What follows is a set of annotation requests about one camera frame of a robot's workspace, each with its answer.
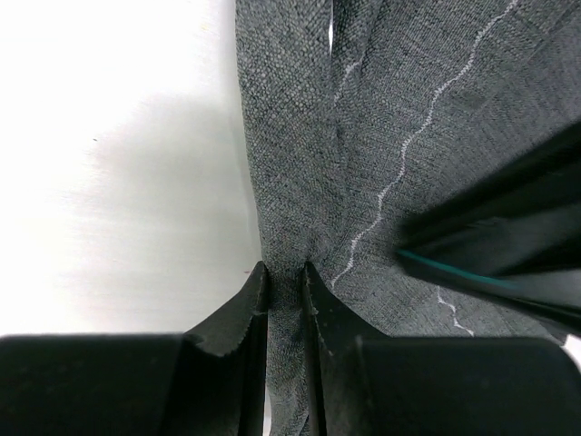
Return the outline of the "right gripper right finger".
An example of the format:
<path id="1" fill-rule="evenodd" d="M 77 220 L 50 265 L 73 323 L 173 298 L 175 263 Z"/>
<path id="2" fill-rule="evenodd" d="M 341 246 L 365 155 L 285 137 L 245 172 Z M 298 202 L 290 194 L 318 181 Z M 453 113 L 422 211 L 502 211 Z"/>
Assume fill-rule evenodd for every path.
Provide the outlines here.
<path id="1" fill-rule="evenodd" d="M 580 373 L 522 337 L 389 337 L 307 263 L 301 303 L 314 435 L 577 435 Z"/>

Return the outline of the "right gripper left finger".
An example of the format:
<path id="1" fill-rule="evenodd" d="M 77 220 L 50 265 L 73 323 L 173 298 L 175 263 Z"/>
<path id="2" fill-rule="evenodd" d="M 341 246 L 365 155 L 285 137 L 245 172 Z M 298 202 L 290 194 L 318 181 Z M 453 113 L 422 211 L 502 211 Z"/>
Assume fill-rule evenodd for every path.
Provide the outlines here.
<path id="1" fill-rule="evenodd" d="M 4 435 L 259 435 L 269 276 L 183 333 L 7 336 Z"/>

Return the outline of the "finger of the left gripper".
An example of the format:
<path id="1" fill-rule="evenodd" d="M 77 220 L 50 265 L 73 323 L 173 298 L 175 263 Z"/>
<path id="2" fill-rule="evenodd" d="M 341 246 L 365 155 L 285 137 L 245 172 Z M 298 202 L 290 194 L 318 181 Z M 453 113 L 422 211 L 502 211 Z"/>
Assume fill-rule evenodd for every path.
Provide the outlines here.
<path id="1" fill-rule="evenodd" d="M 580 333 L 580 125 L 408 218 L 410 276 Z"/>

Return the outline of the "grey cloth napkin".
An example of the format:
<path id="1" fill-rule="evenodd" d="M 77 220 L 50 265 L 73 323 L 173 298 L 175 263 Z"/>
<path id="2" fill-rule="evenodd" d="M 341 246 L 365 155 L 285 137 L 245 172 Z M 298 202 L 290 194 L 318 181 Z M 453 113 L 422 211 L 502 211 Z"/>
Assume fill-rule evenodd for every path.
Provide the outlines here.
<path id="1" fill-rule="evenodd" d="M 382 332 L 566 335 L 404 275 L 399 221 L 580 116 L 577 1 L 240 1 L 241 106 L 270 273 L 271 433 L 309 433 L 305 262 Z"/>

